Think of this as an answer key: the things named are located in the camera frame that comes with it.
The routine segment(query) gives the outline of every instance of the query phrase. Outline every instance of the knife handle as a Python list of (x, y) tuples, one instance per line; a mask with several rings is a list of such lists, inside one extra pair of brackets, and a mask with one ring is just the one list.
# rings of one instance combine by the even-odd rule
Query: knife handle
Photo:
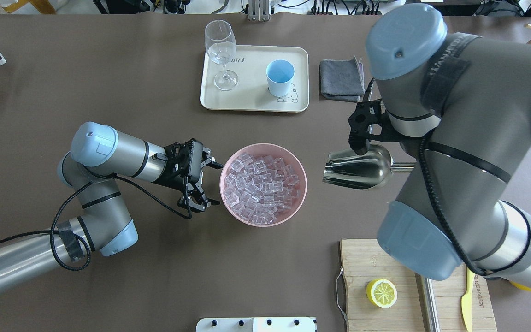
[(466, 293), (472, 294), (472, 284), (474, 284), (474, 273), (466, 267)]

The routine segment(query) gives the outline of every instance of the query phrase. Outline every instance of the robotic arm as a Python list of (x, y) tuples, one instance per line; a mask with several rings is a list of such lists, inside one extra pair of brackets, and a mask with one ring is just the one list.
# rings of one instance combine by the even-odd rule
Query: robotic arm
[(110, 256), (135, 244), (135, 224), (116, 184), (116, 179), (131, 181), (118, 174), (181, 191), (177, 205), (188, 215), (172, 211), (187, 219), (192, 212), (204, 212), (219, 204), (202, 189), (205, 166), (223, 168), (211, 150), (195, 139), (162, 148), (110, 126), (86, 122), (57, 168), (61, 180), (76, 190), (84, 214), (57, 225), (59, 232), (51, 236), (54, 251), (48, 236), (0, 248), (0, 292), (59, 265), (81, 269), (66, 263), (87, 259), (82, 265), (85, 267), (92, 251)]
[(447, 34), (435, 9), (411, 4), (375, 24), (366, 51), (383, 100), (358, 104), (350, 147), (400, 142), (417, 159), (381, 247), (431, 279), (464, 261), (531, 287), (531, 216), (499, 200), (531, 146), (531, 45)]

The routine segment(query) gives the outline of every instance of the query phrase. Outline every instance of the light blue cup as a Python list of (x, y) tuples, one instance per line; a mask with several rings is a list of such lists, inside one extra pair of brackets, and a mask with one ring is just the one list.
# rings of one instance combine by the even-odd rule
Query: light blue cup
[(286, 96), (290, 88), (292, 88), (292, 78), (295, 77), (295, 66), (284, 59), (277, 59), (270, 62), (265, 71), (270, 93), (276, 97)]

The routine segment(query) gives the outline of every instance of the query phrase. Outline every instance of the wine glass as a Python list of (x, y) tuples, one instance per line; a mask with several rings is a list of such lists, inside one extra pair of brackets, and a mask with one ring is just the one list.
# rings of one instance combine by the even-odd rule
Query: wine glass
[(223, 91), (232, 90), (239, 77), (234, 71), (227, 70), (226, 66), (236, 54), (235, 35), (230, 24), (221, 19), (208, 23), (204, 30), (204, 44), (208, 57), (215, 63), (223, 65), (223, 71), (214, 78), (214, 85)]

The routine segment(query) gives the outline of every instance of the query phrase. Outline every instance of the yellow knife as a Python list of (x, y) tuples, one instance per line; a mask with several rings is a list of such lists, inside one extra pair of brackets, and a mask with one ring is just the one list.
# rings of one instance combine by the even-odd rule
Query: yellow knife
[(472, 284), (474, 284), (474, 273), (466, 267), (466, 293), (460, 299), (460, 304), (462, 319), (468, 332), (472, 332)]

